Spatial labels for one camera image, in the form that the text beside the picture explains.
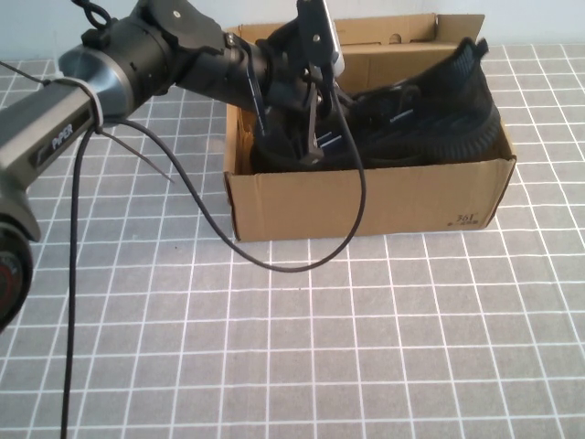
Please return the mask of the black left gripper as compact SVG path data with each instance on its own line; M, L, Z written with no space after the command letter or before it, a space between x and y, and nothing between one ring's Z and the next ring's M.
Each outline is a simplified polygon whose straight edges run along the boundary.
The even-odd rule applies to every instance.
M324 153L316 137L318 92L327 94L339 75L339 40L335 25L303 24L290 21L276 28L257 45L270 61L270 104L291 111L309 112L304 119L305 141L302 162L319 162ZM260 136L268 131L267 114L261 87L255 76L249 76L250 95L257 117Z

